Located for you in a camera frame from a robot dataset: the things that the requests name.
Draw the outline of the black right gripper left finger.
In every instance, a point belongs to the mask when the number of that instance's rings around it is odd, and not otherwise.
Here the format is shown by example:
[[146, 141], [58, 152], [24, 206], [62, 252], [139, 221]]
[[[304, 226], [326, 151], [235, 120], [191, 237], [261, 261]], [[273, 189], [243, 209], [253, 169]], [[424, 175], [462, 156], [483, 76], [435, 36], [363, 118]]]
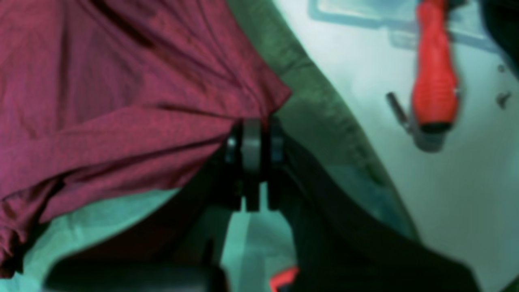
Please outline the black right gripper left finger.
[[195, 177], [133, 225], [56, 264], [45, 292], [228, 292], [232, 214], [260, 207], [262, 123], [238, 122]]

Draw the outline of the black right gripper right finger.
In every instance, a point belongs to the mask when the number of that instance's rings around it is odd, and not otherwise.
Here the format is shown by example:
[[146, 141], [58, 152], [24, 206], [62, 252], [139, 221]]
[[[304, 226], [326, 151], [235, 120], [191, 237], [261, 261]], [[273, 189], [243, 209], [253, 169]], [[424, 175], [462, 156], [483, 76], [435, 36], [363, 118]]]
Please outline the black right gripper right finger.
[[269, 121], [268, 205], [287, 220], [296, 265], [276, 292], [478, 292], [467, 267], [373, 218], [311, 153]]

